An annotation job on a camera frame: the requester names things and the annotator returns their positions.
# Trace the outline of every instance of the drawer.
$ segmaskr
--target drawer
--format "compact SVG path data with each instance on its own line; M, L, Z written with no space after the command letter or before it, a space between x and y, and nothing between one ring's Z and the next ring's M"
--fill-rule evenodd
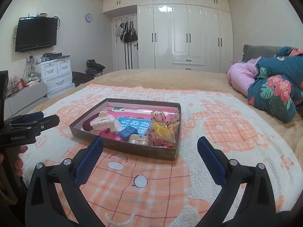
M42 78L47 79L58 75L57 62L44 64L42 68Z
M65 72L71 71L71 61L70 60L61 60L57 62L58 73L59 75Z
M175 62L182 62L194 65L201 65L204 66L203 59L199 58L192 58L192 57L177 57L175 56Z
M68 72L54 78L44 79L43 81L47 84L47 93L49 93L58 87L71 84L72 79L72 72Z
M202 66L193 66L193 65L179 65L179 64L172 64L172 69L177 70L190 70L190 71L197 71L201 72L203 67Z
M64 87L58 87L58 88L54 89L52 92L48 93L47 97L49 99L52 99L52 98L54 98L54 97L56 97L58 95L61 95L61 94L65 93L65 92L67 92L67 91L69 91L69 90L71 90L73 88L75 88L75 84L74 83L71 83L71 84L69 84L67 86L64 86Z

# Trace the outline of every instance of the blue gripper pad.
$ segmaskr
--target blue gripper pad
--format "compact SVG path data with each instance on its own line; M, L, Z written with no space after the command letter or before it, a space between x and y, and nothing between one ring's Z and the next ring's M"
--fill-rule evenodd
M75 184L85 184L103 152L103 139L98 137L76 168Z
M224 186L226 181L226 170L221 164L215 153L213 147L206 140L205 137L200 137L197 143L198 152L204 161L210 175L212 176L215 184Z
M26 114L24 115L22 121L24 123L30 123L30 122L34 122L36 120L40 120L40 119L43 119L44 117L44 114L43 112L36 112L36 113L31 113L31 114Z

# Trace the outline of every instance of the box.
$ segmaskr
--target box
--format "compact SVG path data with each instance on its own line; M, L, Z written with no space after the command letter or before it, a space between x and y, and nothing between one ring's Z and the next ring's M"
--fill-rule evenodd
M107 98L102 102L98 103L96 106L88 110L86 113L81 115L76 119L69 127L72 131L74 137L79 139L91 142L93 141L98 134L96 132L87 132L82 128L83 123L92 116L95 116L101 111L110 110L111 114L113 112L119 113L119 115L124 115L131 118L142 117L147 121L150 120L150 113L153 110L161 110L166 114L172 114L173 112L178 113L178 121L180 124L176 127L176 145L174 148L163 148L163 147L154 147L128 143L126 141L117 141L103 137L104 147L112 149L118 152L134 154L138 156L153 158L153 159L162 159L173 161L177 155L177 149L179 146L180 140L180 130L181 130L181 106L179 103L168 103L168 102L158 102L158 101L145 101L145 100L126 100L126 99L113 99ZM125 118L123 116L119 117L120 123L122 123ZM138 131L141 131L143 134L144 128L139 128Z

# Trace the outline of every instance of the drawer handle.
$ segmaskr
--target drawer handle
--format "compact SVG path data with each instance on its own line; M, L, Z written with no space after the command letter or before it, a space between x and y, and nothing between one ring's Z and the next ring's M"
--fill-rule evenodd
M56 82L56 84L57 84L57 85L62 85L63 82L64 82L64 79L63 79L62 81L60 81L60 82Z

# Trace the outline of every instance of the flat screen tv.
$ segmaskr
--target flat screen tv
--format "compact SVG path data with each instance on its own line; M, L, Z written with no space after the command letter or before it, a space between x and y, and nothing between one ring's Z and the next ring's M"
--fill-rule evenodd
M15 52L49 48L57 44L58 18L20 18L16 33Z

